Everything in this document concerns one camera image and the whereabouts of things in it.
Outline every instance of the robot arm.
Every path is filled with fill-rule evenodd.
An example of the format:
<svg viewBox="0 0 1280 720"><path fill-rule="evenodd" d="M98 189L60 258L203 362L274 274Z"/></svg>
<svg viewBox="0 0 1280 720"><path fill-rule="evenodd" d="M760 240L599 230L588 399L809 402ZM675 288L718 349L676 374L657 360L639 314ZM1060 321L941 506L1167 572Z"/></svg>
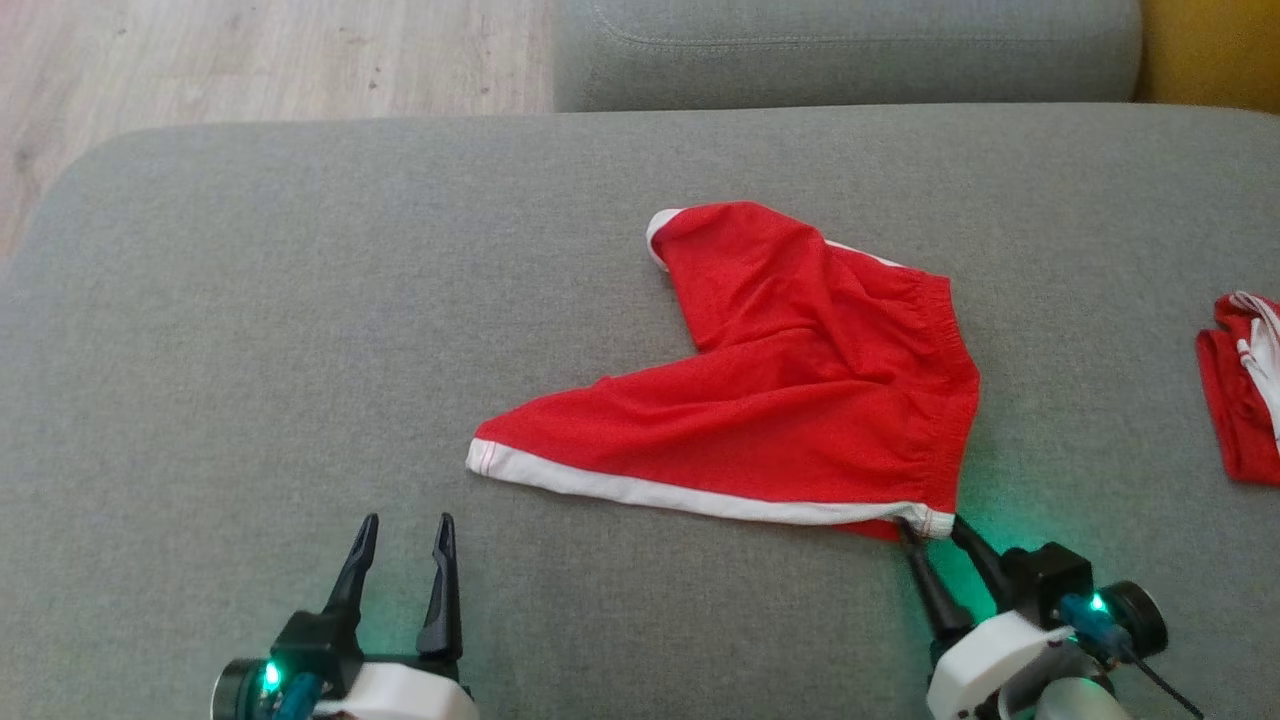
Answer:
<svg viewBox="0 0 1280 720"><path fill-rule="evenodd" d="M435 580L417 655L366 656L356 641L376 543L378 515L369 515L324 610L294 612L269 657L228 664L214 687L211 720L479 720L458 684L462 616L453 518L442 515L436 530Z"/></svg>
<svg viewBox="0 0 1280 720"><path fill-rule="evenodd" d="M997 615L975 625L910 524L900 521L899 534L933 632L927 703L937 720L1012 720L1030 708L1037 719L1126 719L1107 678L1121 664L1137 665L1203 717L1143 661L1167 647L1169 634L1137 584L1094 588L1089 561L1059 543L998 555L957 516L952 541L996 601Z"/></svg>

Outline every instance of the folded red garment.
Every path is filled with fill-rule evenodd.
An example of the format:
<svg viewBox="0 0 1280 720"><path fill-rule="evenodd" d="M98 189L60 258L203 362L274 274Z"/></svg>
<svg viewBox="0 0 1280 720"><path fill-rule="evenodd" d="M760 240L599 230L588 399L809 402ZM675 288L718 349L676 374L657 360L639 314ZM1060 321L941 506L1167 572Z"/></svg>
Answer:
<svg viewBox="0 0 1280 720"><path fill-rule="evenodd" d="M467 468L719 518L950 534L979 378L947 278L750 202L664 210L648 237L698 355L499 415Z"/></svg>
<svg viewBox="0 0 1280 720"><path fill-rule="evenodd" d="M1233 292L1217 299L1224 329L1196 340L1204 398L1217 428L1226 474L1280 486L1280 316L1275 301Z"/></svg>

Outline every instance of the yellow cushion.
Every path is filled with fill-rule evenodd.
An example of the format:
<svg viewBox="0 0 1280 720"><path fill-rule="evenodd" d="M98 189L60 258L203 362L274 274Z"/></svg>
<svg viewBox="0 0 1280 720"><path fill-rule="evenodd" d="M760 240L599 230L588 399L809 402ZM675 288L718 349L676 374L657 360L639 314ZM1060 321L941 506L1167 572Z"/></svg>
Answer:
<svg viewBox="0 0 1280 720"><path fill-rule="evenodd" d="M1143 0L1137 99L1280 113L1280 0Z"/></svg>

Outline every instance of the white stripe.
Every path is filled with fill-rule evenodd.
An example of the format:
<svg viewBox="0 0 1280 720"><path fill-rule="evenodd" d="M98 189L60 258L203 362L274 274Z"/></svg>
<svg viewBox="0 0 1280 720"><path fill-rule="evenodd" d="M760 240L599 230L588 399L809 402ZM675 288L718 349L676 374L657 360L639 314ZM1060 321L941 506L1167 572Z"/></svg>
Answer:
<svg viewBox="0 0 1280 720"><path fill-rule="evenodd" d="M662 261L662 258L658 258L657 252L653 251L653 236L658 234L658 231L669 223L672 218L678 215L681 210L684 210L684 208L659 210L654 214L653 219L649 220L649 228L644 232L645 245L649 246L649 256L653 258L653 261L657 263L659 268L668 273L671 270L667 269L667 264Z"/></svg>
<svg viewBox="0 0 1280 720"><path fill-rule="evenodd" d="M1249 340L1236 340L1235 351L1267 406L1271 437L1280 452L1280 318L1270 305L1247 292L1233 293L1231 304L1258 315L1249 322Z"/></svg>
<svg viewBox="0 0 1280 720"><path fill-rule="evenodd" d="M832 247L838 247L841 250L849 250L850 252L856 252L859 255L865 255L865 256L870 258L872 260L879 260L881 263L883 263L884 265L888 265L890 268L904 268L905 266L905 265L900 265L899 263L895 263L892 260L886 260L886 259L881 258L879 255L872 255L870 252L867 252L865 250L858 250L856 247L849 247L847 245L841 245L838 242L835 242L835 241L831 241L831 240L827 240L827 238L822 238L822 241L826 242L827 245L832 246Z"/></svg>
<svg viewBox="0 0 1280 720"><path fill-rule="evenodd" d="M791 525L842 525L865 520L906 518L920 533L945 538L955 515L938 512L920 502L768 502L667 483L594 473L554 462L506 445L475 438L467 452L467 469L498 480L532 486L564 495L582 495L622 502L682 510L735 520Z"/></svg>

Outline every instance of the sofa cushion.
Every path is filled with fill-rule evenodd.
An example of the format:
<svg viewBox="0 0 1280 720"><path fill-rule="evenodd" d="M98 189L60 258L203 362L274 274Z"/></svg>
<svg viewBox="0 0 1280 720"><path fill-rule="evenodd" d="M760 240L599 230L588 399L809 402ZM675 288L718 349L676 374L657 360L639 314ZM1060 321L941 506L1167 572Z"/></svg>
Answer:
<svg viewBox="0 0 1280 720"><path fill-rule="evenodd" d="M1276 118L1133 105L111 141L0 287L5 711L201 715L229 659L323 605L366 511L361 641L406 652L451 511L486 719L924 717L892 544L463 470L484 419L687 355L645 224L750 199L952 278L983 373L960 511L997 547L1057 539L1148 588L1171 635L1153 665L1216 716L1266 716L1280 492L1224 477L1193 338L1222 292L1280 296L1277 165ZM1176 711L1116 679L1135 716Z"/></svg>
<svg viewBox="0 0 1280 720"><path fill-rule="evenodd" d="M1125 100L1137 0L558 0L559 110Z"/></svg>

